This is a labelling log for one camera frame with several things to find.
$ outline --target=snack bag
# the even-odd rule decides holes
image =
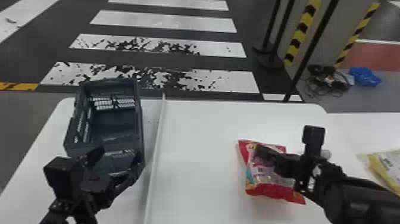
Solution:
[[[281,145],[262,144],[255,141],[239,140],[239,149],[246,164],[246,193],[251,196],[263,195],[270,198],[284,199],[289,202],[305,204],[304,197],[293,190],[294,179],[283,178],[274,172],[274,166],[254,159],[255,148],[263,145],[285,153]]]
[[[372,169],[400,195],[400,150],[368,154]]]

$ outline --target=chip bag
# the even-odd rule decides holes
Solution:
[[[267,196],[284,199],[289,202],[305,204],[304,197],[294,191],[294,179],[283,178],[274,172],[273,164],[254,158],[257,145],[263,145],[279,153],[285,153],[281,145],[262,144],[260,142],[239,140],[239,149],[246,164],[246,193],[251,196]]]

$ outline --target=metal rod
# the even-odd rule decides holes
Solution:
[[[328,25],[329,20],[332,17],[332,14],[335,11],[338,3],[339,3],[339,0],[331,0],[330,1],[328,9],[326,10],[324,17],[322,18],[322,21],[321,21],[320,25],[318,26],[318,29],[317,29],[314,37],[312,38],[310,46],[308,47],[307,52],[305,53],[305,56],[304,56],[303,60],[301,61],[299,69],[297,69],[296,75],[293,78],[290,89],[286,93],[285,98],[283,99],[283,102],[289,102],[289,99],[292,96],[293,91],[296,89],[296,85],[299,82],[300,77],[303,74],[311,56],[313,55],[314,50],[315,50],[318,42],[320,41],[321,36],[324,33],[325,28]]]
[[[282,22],[280,23],[279,31],[276,36],[274,49],[272,50],[272,54],[270,56],[270,62],[274,61],[274,59],[275,59],[276,52],[278,51],[278,47],[280,45],[280,42],[282,41],[283,33],[285,32],[286,25],[288,24],[289,17],[290,17],[290,14],[292,13],[294,5],[295,5],[295,0],[289,0],[289,3],[287,3],[285,14],[283,16]]]
[[[262,42],[262,47],[264,47],[264,48],[268,47],[268,44],[270,43],[270,37],[271,37],[272,29],[274,28],[276,15],[278,15],[280,1],[281,0],[275,0],[274,11],[272,11],[270,24],[268,25],[267,33],[265,33],[264,41]]]

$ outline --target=robotic arm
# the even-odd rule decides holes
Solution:
[[[324,209],[332,224],[391,224],[400,221],[400,198],[382,186],[344,174],[321,157],[325,129],[305,126],[303,155],[280,154],[257,146],[255,157],[273,162],[274,171],[295,180],[294,190]]]
[[[104,147],[98,147],[78,159],[56,157],[44,167],[56,199],[40,224],[68,224],[68,217],[74,217],[77,224],[97,224],[97,212],[109,208],[139,178],[143,169],[139,151],[130,167],[117,175],[93,171],[103,155]]]

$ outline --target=white painted stripe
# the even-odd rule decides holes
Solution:
[[[264,100],[282,101],[285,98],[284,94],[262,94]],[[289,99],[292,102],[302,102],[303,100],[299,95],[292,95]]]
[[[78,85],[84,80],[136,76],[145,89],[176,88],[188,91],[241,92],[258,94],[249,71],[143,68],[103,64],[58,62],[40,84]]]
[[[132,4],[132,5],[152,5],[177,8],[195,8],[198,10],[220,10],[228,11],[225,1],[212,0],[109,0],[111,3]]]
[[[245,58],[241,43],[81,34],[70,48]]]
[[[90,23],[111,26],[135,26],[160,29],[204,30],[236,33],[236,28],[231,18],[128,13],[121,11],[102,10]]]
[[[0,12],[0,43],[59,0],[20,0]]]
[[[376,44],[388,44],[388,45],[400,45],[400,42],[397,41],[379,41],[379,40],[366,40],[366,39],[358,39],[357,43],[376,43]]]
[[[400,8],[400,2],[399,1],[389,1],[389,2]]]

